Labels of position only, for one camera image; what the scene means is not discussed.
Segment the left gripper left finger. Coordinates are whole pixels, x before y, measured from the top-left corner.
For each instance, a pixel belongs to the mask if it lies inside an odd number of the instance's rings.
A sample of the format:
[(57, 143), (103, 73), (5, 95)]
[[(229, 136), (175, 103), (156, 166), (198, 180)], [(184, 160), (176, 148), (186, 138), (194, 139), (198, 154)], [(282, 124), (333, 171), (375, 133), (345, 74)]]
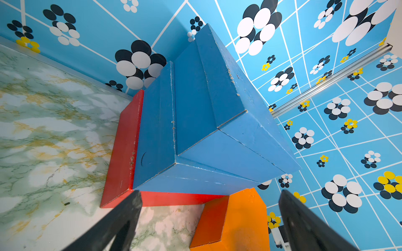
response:
[(64, 250), (102, 251), (112, 242), (111, 251), (128, 251), (136, 234), (141, 209), (141, 193), (134, 191)]

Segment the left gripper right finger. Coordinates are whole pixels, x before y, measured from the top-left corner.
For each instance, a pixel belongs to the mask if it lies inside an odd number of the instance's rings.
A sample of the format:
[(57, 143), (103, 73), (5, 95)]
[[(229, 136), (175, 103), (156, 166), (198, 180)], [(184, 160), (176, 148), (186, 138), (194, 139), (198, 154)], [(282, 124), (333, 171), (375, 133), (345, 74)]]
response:
[(278, 205), (292, 251), (356, 251), (289, 191), (281, 192)]

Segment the orange shoebox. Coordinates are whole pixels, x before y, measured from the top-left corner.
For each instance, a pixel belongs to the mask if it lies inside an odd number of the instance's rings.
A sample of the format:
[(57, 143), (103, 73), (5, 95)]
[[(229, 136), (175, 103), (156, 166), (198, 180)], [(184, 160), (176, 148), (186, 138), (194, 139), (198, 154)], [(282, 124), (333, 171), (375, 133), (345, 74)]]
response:
[(189, 246), (192, 251), (269, 251), (266, 205), (245, 189), (205, 204)]

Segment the blue shoebox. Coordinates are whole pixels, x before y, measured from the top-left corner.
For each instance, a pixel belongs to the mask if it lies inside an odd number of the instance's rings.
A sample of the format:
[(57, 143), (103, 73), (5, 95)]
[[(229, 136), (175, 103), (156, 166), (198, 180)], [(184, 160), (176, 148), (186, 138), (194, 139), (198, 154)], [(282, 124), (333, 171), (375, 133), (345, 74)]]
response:
[(178, 154), (174, 64), (144, 92), (133, 188), (139, 191), (232, 195), (258, 182)]
[(174, 69), (179, 156), (257, 183), (300, 169), (261, 95), (211, 25)]

